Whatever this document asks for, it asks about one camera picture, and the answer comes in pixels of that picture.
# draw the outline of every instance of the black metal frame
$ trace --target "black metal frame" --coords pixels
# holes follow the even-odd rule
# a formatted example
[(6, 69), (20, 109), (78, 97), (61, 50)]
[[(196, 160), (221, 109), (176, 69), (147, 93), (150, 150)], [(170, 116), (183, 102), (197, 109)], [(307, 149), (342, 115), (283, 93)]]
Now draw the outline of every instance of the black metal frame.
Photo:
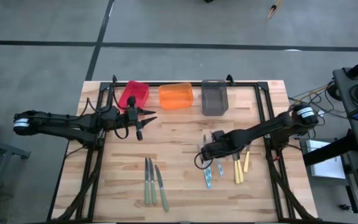
[[(267, 82), (235, 82), (230, 75), (227, 76), (226, 81), (228, 83), (228, 86), (243, 86), (243, 87), (253, 87), (254, 88), (258, 111), (259, 111), (259, 116), (260, 116), (260, 122), (266, 121), (265, 114), (264, 114), (264, 106), (262, 103), (262, 97), (261, 97), (261, 93), (260, 93), (261, 91), (263, 91), (265, 94), (268, 115), (270, 118), (274, 117), (273, 105), (272, 105), (272, 101), (270, 98), (269, 85)], [(124, 86), (126, 86), (126, 83), (127, 82), (117, 82), (116, 86), (124, 87)], [(174, 84), (174, 83), (180, 83), (180, 82), (145, 82), (145, 83), (148, 84), (149, 86), (160, 86), (160, 85)], [(190, 83), (192, 86), (201, 86), (201, 81), (190, 82)], [(103, 101), (103, 93), (106, 90), (105, 89), (106, 84), (107, 83), (105, 83), (105, 82), (102, 82), (100, 84), (97, 108), (101, 107), (101, 103)], [(265, 141), (265, 150), (266, 150), (267, 157), (272, 158), (272, 152), (271, 152), (270, 148), (268, 147), (269, 138), (267, 136), (264, 137), (264, 141)], [(104, 146), (98, 151), (96, 165), (90, 175), (93, 151), (88, 150), (88, 153), (86, 155), (83, 180), (81, 183), (81, 190), (75, 198), (76, 201), (80, 201), (80, 204), (78, 204), (77, 209), (76, 209), (75, 219), (52, 220), (52, 212), (53, 212), (53, 208), (55, 206), (55, 201), (56, 201), (57, 192), (58, 192), (58, 186), (60, 185), (60, 179), (62, 177), (63, 167), (64, 167), (64, 163), (65, 163), (65, 159), (63, 160), (62, 168), (60, 169), (59, 179), (58, 179), (58, 182), (55, 187), (55, 193), (53, 195), (53, 199), (51, 202), (51, 206), (50, 206), (50, 210), (48, 213), (46, 223), (91, 223), (92, 222), (93, 214), (94, 214), (94, 206), (96, 203), (96, 196), (97, 196), (97, 190), (98, 190), (99, 172), (101, 170), (101, 161), (103, 158), (103, 151), (104, 151)], [(280, 160), (279, 160), (280, 175), (282, 176), (284, 183), (286, 183), (288, 186), (288, 177), (287, 177), (287, 172), (285, 170), (284, 159), (283, 159), (281, 151), (278, 152), (278, 156), (280, 156)], [(268, 163), (268, 166), (274, 166), (274, 164), (271, 164), (268, 161), (267, 161), (267, 163)], [(284, 219), (282, 204), (281, 204), (281, 200), (280, 200), (280, 192), (278, 191), (277, 183), (273, 179), (271, 173), (270, 173), (270, 180), (271, 180), (271, 184), (272, 184), (272, 192), (273, 192), (273, 199), (275, 201), (277, 219), (280, 222), (280, 220)], [(91, 191), (91, 196), (90, 196), (90, 201), (89, 201), (88, 215), (86, 218), (83, 218), (83, 214), (82, 214), (83, 203), (84, 203), (83, 198), (85, 196), (85, 193), (91, 187), (91, 185), (92, 185), (92, 191)], [(294, 212), (293, 206), (290, 203), (289, 198), (287, 196), (285, 198), (287, 201), (289, 218), (295, 220), (295, 212)]]

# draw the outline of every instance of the yellow knife handle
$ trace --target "yellow knife handle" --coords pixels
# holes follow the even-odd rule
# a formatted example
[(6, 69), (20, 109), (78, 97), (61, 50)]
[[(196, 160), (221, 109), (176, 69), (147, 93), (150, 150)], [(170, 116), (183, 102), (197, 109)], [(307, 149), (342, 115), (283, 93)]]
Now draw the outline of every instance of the yellow knife handle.
[(236, 184), (240, 184), (239, 166), (237, 165), (237, 161), (234, 161), (234, 178)]
[(249, 163), (249, 151), (247, 151), (246, 161), (244, 163), (244, 172), (248, 172), (248, 163)]
[(237, 163), (238, 163), (238, 167), (239, 167), (239, 177), (240, 177), (240, 183), (243, 183), (244, 181), (244, 176), (242, 174), (242, 169), (241, 169), (241, 163), (240, 163), (240, 160), (237, 160)]

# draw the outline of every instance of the gray plastic container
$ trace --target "gray plastic container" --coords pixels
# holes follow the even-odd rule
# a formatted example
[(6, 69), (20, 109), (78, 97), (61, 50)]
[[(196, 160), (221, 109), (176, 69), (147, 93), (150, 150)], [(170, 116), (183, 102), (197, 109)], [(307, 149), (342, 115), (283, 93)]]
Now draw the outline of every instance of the gray plastic container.
[(224, 80), (203, 80), (201, 82), (201, 95), (203, 115), (222, 116), (229, 109)]

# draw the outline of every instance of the translucent plastic bin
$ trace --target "translucent plastic bin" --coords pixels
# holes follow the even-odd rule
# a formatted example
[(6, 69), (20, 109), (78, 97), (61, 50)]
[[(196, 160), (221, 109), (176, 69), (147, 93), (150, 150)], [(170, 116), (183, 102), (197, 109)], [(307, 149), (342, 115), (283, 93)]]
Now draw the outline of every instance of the translucent plastic bin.
[(135, 96), (136, 106), (143, 108), (146, 104), (147, 98), (149, 97), (149, 85), (135, 81), (129, 81), (118, 101), (119, 106), (126, 108), (127, 99), (130, 96)]
[(190, 83), (162, 85), (158, 88), (160, 105), (164, 109), (186, 108), (193, 104), (193, 89)]
[(201, 95), (203, 115), (222, 116), (229, 109), (224, 80), (203, 80), (201, 82)]

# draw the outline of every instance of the red plastic container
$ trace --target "red plastic container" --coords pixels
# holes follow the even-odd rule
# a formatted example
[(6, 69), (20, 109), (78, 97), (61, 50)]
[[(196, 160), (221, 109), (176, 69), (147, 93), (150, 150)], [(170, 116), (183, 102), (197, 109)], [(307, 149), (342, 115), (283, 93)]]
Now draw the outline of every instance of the red plastic container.
[(125, 90), (122, 92), (118, 104), (121, 107), (126, 108), (127, 99), (130, 96), (135, 96), (136, 106), (143, 108), (146, 104), (147, 98), (149, 97), (149, 85), (135, 81), (129, 81), (127, 86), (125, 86)]

